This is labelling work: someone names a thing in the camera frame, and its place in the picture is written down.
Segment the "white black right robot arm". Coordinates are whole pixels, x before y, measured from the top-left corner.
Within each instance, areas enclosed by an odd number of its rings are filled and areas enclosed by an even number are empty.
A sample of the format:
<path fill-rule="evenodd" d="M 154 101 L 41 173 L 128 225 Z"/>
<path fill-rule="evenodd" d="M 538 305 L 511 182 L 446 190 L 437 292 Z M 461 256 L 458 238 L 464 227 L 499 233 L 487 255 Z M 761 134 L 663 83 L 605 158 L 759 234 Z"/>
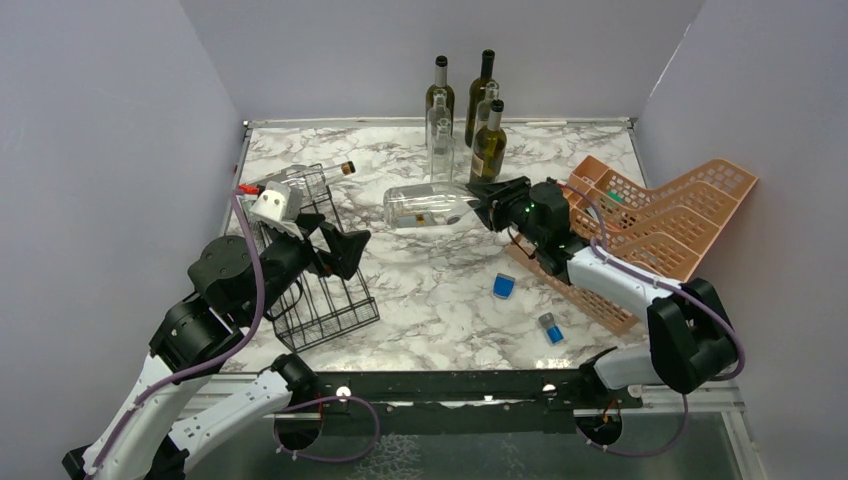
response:
<path fill-rule="evenodd" d="M 665 385 L 687 395 L 709 381 L 738 376 L 747 355 L 714 286 L 651 273 L 617 258 L 606 233 L 582 236 L 570 225 L 565 184 L 519 177 L 466 184 L 473 210 L 489 230 L 515 228 L 534 251 L 531 260 L 563 285 L 599 295 L 643 322 L 648 339 L 637 347 L 613 348 L 582 367 L 579 398 L 600 407 L 618 389 Z"/>

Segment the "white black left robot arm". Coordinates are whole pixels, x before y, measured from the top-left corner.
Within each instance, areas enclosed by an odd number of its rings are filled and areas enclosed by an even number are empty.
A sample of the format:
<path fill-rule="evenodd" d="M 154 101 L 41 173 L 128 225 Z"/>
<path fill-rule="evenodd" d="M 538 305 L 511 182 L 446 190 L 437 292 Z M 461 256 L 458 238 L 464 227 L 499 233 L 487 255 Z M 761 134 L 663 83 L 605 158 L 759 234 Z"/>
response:
<path fill-rule="evenodd" d="M 227 360 L 245 348 L 272 304 L 305 271 L 349 279 L 370 240 L 343 232 L 320 214 L 302 214 L 294 234 L 258 248 L 250 232 L 208 243 L 189 267 L 190 295 L 153 334 L 141 372 L 101 436 L 68 451 L 73 479 L 181 479 L 251 420 L 310 408 L 317 377 L 283 354 L 244 390 L 191 417 L 183 410 Z"/>

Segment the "green bottle black capsule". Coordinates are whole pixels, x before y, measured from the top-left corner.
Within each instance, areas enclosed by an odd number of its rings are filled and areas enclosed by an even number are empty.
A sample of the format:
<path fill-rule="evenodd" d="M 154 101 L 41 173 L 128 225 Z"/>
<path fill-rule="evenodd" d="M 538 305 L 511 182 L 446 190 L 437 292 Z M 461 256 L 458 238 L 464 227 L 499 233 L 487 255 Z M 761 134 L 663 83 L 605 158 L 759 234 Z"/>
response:
<path fill-rule="evenodd" d="M 469 103 L 466 110 L 465 144 L 471 147 L 475 132 L 475 120 L 477 106 L 483 100 L 486 85 L 493 80 L 493 69 L 496 53 L 492 49 L 486 49 L 481 54 L 480 75 L 474 79 L 469 87 Z"/>

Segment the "clear glass bottle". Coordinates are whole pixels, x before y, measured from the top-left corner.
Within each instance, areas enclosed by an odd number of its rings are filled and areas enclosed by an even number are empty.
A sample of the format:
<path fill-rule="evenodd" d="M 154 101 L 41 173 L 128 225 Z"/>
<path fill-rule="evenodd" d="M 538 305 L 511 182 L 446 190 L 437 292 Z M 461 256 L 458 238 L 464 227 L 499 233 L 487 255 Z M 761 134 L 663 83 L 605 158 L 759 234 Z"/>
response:
<path fill-rule="evenodd" d="M 428 158 L 432 182 L 452 180 L 455 154 L 452 127 L 449 118 L 441 118 L 431 129 Z"/>
<path fill-rule="evenodd" d="M 448 125 L 453 127 L 452 111 L 448 106 L 448 91 L 444 88 L 437 88 L 432 96 L 433 104 L 428 109 L 426 115 L 426 145 L 430 147 L 440 120 L 446 119 Z"/>
<path fill-rule="evenodd" d="M 490 80 L 485 85 L 484 93 L 475 107 L 474 134 L 477 134 L 477 132 L 487 124 L 491 111 L 491 104 L 494 100 L 498 99 L 499 89 L 499 84 L 494 80 Z"/>

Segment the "green bottle silver capsule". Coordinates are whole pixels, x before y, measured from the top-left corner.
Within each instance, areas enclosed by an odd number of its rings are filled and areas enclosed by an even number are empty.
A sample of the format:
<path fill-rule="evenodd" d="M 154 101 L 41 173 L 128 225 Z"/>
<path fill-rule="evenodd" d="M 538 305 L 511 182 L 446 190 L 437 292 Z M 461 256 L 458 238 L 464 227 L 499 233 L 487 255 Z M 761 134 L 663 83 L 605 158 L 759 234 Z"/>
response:
<path fill-rule="evenodd" d="M 448 83 L 448 58 L 445 55 L 438 55 L 435 58 L 435 75 L 434 82 L 428 87 L 425 95 L 426 110 L 429 110 L 434 104 L 434 93 L 438 89 L 443 89 L 447 93 L 446 105 L 450 111 L 450 118 L 455 118 L 455 92 L 453 87 Z"/>
<path fill-rule="evenodd" d="M 475 134 L 470 183 L 494 183 L 502 169 L 507 137 L 501 127 L 504 102 L 493 100 L 486 123 Z"/>

